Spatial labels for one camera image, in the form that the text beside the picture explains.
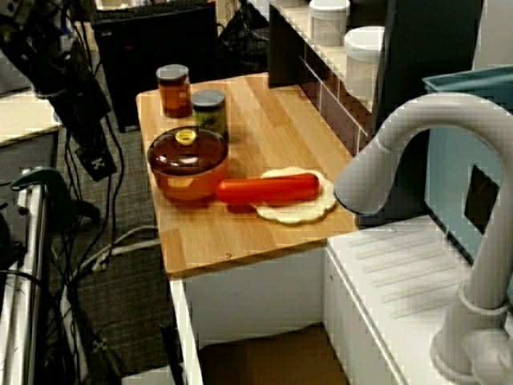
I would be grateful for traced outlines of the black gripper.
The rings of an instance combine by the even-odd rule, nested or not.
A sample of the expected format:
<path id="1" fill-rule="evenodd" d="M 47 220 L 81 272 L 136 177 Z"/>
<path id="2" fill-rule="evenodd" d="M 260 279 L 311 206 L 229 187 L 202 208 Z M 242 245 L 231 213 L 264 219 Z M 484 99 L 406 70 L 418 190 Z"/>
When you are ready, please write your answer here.
<path id="1" fill-rule="evenodd" d="M 75 154 L 92 180 L 117 172 L 100 120 L 110 111 L 107 98 L 92 72 L 68 66 L 51 104 L 79 145 Z"/>

